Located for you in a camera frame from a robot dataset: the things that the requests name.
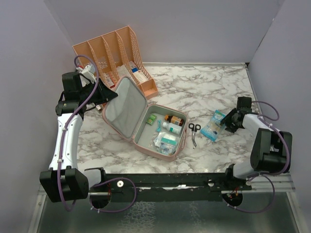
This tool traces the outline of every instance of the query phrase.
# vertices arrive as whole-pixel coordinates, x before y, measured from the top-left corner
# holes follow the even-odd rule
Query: peach plastic rack
[[[147,99],[158,95],[154,79],[142,64],[136,35],[129,26],[72,47],[77,55],[84,54],[95,61],[100,78],[107,87],[111,86],[111,82],[109,85],[106,78],[110,77],[114,83],[113,86],[115,86],[121,78],[119,77],[117,67],[124,65],[130,73],[132,80]],[[83,67],[89,65],[89,61],[85,58],[79,58],[79,61]],[[147,81],[141,83],[136,78],[130,67],[130,61],[135,63],[137,68],[147,78]]]

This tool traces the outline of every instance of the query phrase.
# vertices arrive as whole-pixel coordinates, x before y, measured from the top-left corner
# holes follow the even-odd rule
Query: white marble surface
[[[158,96],[149,102],[186,113],[189,122],[204,127],[218,109],[227,114],[237,97],[254,94],[243,67],[146,67],[154,77]],[[202,134],[192,148],[190,131],[186,146],[173,162],[135,150],[110,128],[97,111],[86,113],[78,146],[78,168],[103,167],[107,173],[224,172],[231,163],[249,158],[254,137],[247,130],[223,131],[216,142]]]

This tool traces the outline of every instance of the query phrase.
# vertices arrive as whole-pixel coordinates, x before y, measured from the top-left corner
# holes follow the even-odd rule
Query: round white knob
[[[119,188],[123,187],[123,185],[124,185],[123,181],[118,181],[118,182],[117,182],[117,186],[118,186]]]

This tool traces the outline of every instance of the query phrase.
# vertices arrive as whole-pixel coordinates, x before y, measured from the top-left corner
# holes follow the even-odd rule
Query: scissors
[[[193,148],[195,149],[196,148],[195,135],[196,135],[196,132],[201,129],[201,125],[198,125],[198,124],[195,125],[193,123],[190,123],[188,127],[192,131],[191,139],[192,139]]]

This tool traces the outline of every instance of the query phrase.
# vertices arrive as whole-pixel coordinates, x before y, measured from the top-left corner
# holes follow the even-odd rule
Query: wall
[[[0,7],[0,232],[27,232],[56,139],[61,75],[72,48],[41,0]]]
[[[284,0],[45,0],[74,44],[130,25],[145,62],[250,62]]]
[[[291,174],[311,230],[311,2],[286,0],[249,66],[259,100],[280,112],[279,129],[293,134]],[[275,116],[264,107],[265,114]]]

